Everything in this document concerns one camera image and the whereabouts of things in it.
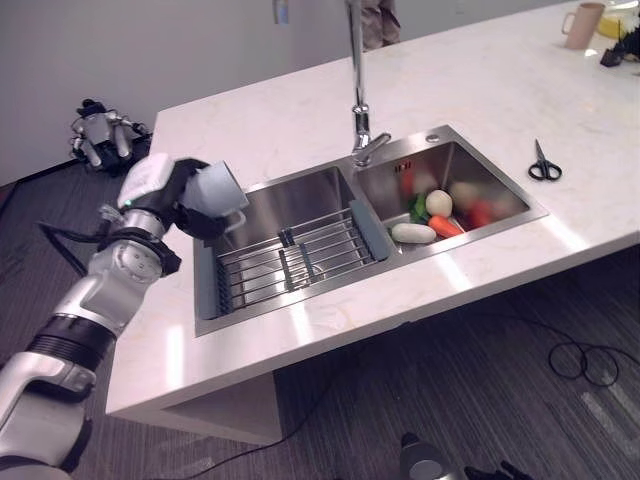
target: double sink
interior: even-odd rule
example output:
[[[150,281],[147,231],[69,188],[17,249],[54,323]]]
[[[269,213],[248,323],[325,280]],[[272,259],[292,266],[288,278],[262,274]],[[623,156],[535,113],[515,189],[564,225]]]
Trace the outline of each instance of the double sink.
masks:
[[[394,242],[389,229],[434,189],[457,194],[451,220],[464,233]],[[243,226],[195,241],[198,336],[546,215],[449,126],[388,143],[366,167],[349,156],[246,194]]]

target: green vegetable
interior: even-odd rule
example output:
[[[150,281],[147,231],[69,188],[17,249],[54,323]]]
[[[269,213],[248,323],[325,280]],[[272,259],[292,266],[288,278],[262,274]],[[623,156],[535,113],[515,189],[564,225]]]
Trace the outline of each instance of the green vegetable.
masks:
[[[411,223],[425,225],[429,221],[429,214],[425,207],[426,195],[421,193],[416,195],[415,199],[409,204],[409,217]]]

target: carrot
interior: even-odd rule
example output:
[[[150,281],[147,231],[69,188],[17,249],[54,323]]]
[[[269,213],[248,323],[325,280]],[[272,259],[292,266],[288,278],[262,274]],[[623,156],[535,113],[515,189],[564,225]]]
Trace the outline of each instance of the carrot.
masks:
[[[429,219],[428,225],[433,228],[438,235],[444,238],[455,237],[456,235],[464,233],[462,230],[460,230],[453,223],[451,223],[441,215],[434,215],[433,217],[431,217]]]

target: white countertop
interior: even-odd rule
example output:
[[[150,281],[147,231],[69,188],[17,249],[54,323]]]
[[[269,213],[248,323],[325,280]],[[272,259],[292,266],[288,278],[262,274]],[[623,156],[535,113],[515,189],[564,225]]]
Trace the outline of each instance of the white countertop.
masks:
[[[161,409],[640,241],[640,65],[561,48],[574,3],[365,55],[374,134],[451,125],[550,215],[195,338],[192,240],[116,348],[107,411]],[[347,155],[348,59],[162,111],[153,151],[225,160],[248,187]],[[527,176],[534,138],[564,176]]]

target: white wall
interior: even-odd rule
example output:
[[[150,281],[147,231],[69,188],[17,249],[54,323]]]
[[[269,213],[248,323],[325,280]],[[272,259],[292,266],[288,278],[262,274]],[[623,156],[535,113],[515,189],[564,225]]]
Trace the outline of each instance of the white wall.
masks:
[[[557,0],[396,0],[412,39]],[[85,97],[157,111],[348,55],[343,0],[0,0],[0,185],[68,160]]]
[[[410,40],[565,0],[396,0],[401,38]]]

